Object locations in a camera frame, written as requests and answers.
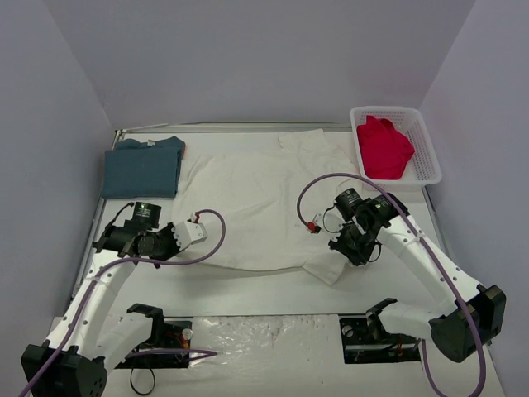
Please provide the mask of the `white t shirt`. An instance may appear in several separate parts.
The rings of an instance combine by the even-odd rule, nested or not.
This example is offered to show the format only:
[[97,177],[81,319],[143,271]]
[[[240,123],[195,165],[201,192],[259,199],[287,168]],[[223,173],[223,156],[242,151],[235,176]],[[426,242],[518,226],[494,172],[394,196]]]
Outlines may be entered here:
[[224,237],[209,264],[250,271],[299,267],[332,285],[347,260],[329,249],[325,232],[312,234],[304,223],[329,208],[339,189],[362,188],[336,176],[355,174],[357,167],[321,130],[285,134],[278,142],[271,150],[184,157],[173,219],[210,208],[226,225],[202,215],[208,238],[181,258],[203,256]]

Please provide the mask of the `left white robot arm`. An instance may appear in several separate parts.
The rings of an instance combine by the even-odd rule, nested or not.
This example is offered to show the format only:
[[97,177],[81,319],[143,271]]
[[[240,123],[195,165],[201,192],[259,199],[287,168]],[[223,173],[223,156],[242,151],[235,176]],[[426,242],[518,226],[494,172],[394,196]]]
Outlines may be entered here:
[[121,226],[110,221],[93,243],[97,253],[117,254],[106,265],[93,265],[66,313],[40,345],[28,345],[21,357],[27,384],[21,395],[99,396],[108,374],[143,354],[166,354],[161,346],[168,327],[162,309],[134,304],[107,334],[102,326],[125,281],[140,263],[175,265],[174,256],[207,239],[198,214],[160,226],[161,208],[131,203],[132,217]]

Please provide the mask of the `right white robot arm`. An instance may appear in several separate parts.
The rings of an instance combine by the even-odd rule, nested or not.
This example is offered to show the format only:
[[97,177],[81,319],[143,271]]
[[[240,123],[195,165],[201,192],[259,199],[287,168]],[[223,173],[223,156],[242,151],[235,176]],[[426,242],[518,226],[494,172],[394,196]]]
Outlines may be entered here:
[[430,310],[384,299],[366,313],[372,339],[384,342],[402,334],[430,340],[446,358],[461,363],[500,333],[505,293],[466,274],[422,232],[394,195],[362,199],[355,189],[347,189],[334,206],[343,222],[328,243],[333,251],[360,266],[369,263],[375,248],[386,248],[436,303]]

